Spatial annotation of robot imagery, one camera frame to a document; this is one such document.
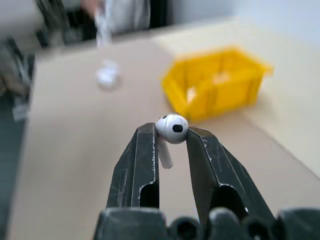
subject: yellow crate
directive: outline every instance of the yellow crate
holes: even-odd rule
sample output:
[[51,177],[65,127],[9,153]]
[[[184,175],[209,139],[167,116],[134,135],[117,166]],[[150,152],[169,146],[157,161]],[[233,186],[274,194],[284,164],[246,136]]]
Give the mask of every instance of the yellow crate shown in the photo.
[[163,79],[174,110],[193,122],[256,102],[272,66],[236,47],[177,60]]

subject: black sensor dot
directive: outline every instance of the black sensor dot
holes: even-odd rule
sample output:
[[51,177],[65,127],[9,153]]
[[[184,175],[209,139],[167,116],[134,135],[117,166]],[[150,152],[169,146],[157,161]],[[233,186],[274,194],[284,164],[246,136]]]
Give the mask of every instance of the black sensor dot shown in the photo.
[[172,127],[172,130],[175,132],[175,133],[182,133],[184,127],[180,124],[175,124],[173,125]]

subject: table surface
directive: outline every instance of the table surface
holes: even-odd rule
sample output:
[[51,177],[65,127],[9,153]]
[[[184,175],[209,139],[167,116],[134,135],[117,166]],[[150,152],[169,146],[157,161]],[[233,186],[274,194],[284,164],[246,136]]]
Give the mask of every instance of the table surface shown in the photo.
[[[38,62],[8,239],[90,239],[113,168],[136,128],[172,111],[160,79],[174,57],[234,44],[273,63],[274,77],[263,82],[256,106],[196,126],[215,134],[245,166],[274,214],[319,207],[320,181],[304,166],[320,172],[319,116],[312,108],[319,52],[231,19],[141,34],[99,49],[76,47]],[[105,59],[121,69],[114,91],[97,86]],[[182,215],[197,218],[186,145],[169,150],[174,166],[159,168],[160,208],[168,223]]]

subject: white earbud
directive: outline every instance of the white earbud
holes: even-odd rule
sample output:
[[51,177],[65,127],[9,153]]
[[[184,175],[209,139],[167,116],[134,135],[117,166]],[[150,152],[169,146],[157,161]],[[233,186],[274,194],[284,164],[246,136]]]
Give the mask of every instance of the white earbud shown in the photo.
[[170,169],[174,165],[166,141],[171,144],[184,142],[188,127],[188,121],[177,114],[166,115],[155,124],[158,134],[158,156],[164,169]]

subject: beige table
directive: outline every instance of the beige table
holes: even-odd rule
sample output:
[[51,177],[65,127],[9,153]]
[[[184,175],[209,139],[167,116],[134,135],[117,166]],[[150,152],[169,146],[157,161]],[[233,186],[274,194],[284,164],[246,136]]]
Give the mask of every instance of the beige table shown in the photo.
[[[260,121],[267,114],[271,123],[283,124],[281,133],[290,132],[298,123],[268,115],[281,112],[280,106],[286,105],[277,98],[278,105],[269,104],[275,100],[270,99],[268,84],[280,91],[286,81],[305,74],[306,69],[313,70],[308,73],[310,79],[317,72],[304,61],[308,57],[316,61],[316,49],[229,20],[148,33],[102,49],[83,46],[38,62],[8,239],[90,239],[107,202],[113,168],[135,129],[171,111],[160,78],[174,55],[222,44],[248,48],[275,63],[277,74],[265,81],[256,107],[197,126],[214,133],[247,168],[274,214],[290,206],[319,207],[318,178],[264,133],[270,130],[267,119]],[[293,53],[299,53],[298,60]],[[117,61],[121,69],[122,84],[115,91],[97,87],[95,74],[105,59]],[[286,146],[288,141],[280,143]],[[307,152],[305,142],[299,147]],[[160,167],[160,208],[168,222],[181,215],[196,218],[186,146],[170,145],[169,149],[174,166],[170,170]]]

